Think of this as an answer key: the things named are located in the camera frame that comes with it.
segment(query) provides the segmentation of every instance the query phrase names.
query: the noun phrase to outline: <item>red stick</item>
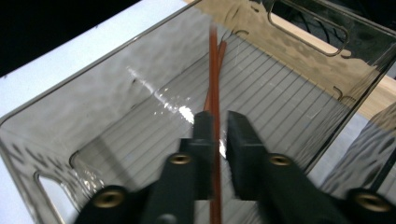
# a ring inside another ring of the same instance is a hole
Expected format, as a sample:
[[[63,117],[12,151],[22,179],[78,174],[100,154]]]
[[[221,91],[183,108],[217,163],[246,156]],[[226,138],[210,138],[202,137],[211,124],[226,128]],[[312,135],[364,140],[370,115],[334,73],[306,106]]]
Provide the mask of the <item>red stick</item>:
[[[225,54],[225,49],[227,48],[227,42],[225,42],[224,40],[222,40],[219,44],[219,57],[218,57],[218,64],[219,64],[219,71],[217,73],[217,76],[220,75],[220,71],[221,71],[221,65],[222,65],[222,61],[224,58],[224,54]],[[209,90],[207,91],[207,95],[205,98],[205,105],[204,105],[204,110],[208,110],[210,111],[210,96],[211,96],[211,90],[209,87]]]
[[[210,202],[210,223],[221,224],[221,175],[219,155],[219,62],[218,32],[211,24],[209,33],[209,93],[210,112],[214,121],[215,160],[213,164],[213,200]]]

